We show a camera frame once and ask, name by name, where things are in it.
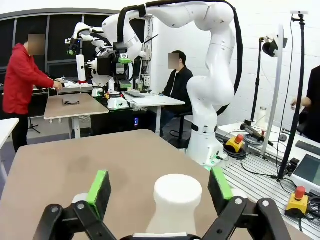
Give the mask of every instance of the tripod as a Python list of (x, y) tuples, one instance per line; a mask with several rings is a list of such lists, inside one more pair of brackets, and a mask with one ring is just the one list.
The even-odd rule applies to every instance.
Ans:
[(32, 124), (32, 121), (31, 121), (31, 117), (29, 117), (29, 120), (30, 120), (30, 126), (28, 128), (29, 129), (32, 129), (32, 130), (35, 130), (38, 134), (41, 134), (41, 132), (39, 132), (37, 129), (35, 129), (36, 127), (38, 127), (39, 125), (33, 125)]

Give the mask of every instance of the red jacket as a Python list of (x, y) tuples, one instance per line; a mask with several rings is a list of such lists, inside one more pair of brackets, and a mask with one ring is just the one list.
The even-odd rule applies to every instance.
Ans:
[(8, 114), (27, 114), (34, 85), (51, 88), (54, 81), (35, 64), (26, 48), (18, 43), (12, 51), (4, 79), (3, 111)]

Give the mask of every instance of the man in red jacket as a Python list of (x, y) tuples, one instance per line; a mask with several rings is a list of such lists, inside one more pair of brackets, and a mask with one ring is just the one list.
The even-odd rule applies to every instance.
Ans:
[(45, 46), (44, 34), (32, 30), (24, 44), (18, 43), (12, 51), (4, 79), (3, 111), (7, 118), (19, 118), (19, 123), (12, 131), (15, 152), (27, 145), (28, 108), (31, 102), (33, 88), (54, 87), (62, 89), (62, 84), (53, 81), (41, 72), (32, 55), (43, 54)]

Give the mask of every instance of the person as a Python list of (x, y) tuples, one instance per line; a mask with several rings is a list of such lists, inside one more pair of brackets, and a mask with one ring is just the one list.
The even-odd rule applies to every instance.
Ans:
[(182, 51), (173, 51), (169, 54), (169, 69), (174, 69), (162, 92), (163, 95), (185, 102), (185, 105), (166, 106), (161, 111), (160, 136), (163, 137), (163, 128), (177, 115), (192, 111), (190, 98), (187, 92), (187, 83), (194, 76), (186, 66), (187, 56)]
[(3, 111), (6, 118), (18, 118), (19, 122), (12, 131), (12, 141), (15, 152), (27, 145), (28, 108), (31, 102), (33, 88), (62, 89), (60, 82), (54, 81), (41, 72), (33, 55), (43, 54), (45, 35), (32, 29), (26, 36), (24, 44), (18, 43), (12, 50), (3, 90)]
[[(301, 100), (301, 105), (308, 108), (306, 125), (303, 135), (317, 143), (320, 143), (320, 66), (311, 71), (306, 97)], [(297, 105), (294, 98), (291, 106)]]

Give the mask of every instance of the black shirt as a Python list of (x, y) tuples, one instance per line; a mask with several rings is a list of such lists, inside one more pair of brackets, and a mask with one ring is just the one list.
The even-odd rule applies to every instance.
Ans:
[(192, 107), (187, 92), (187, 83), (194, 75), (186, 66), (184, 66), (177, 74), (176, 72), (176, 70), (171, 72), (163, 94), (173, 99), (183, 101), (185, 102), (185, 105), (168, 106), (166, 109), (176, 114), (191, 112)]
[(320, 143), (320, 66), (311, 71), (306, 96), (311, 100), (304, 134)]

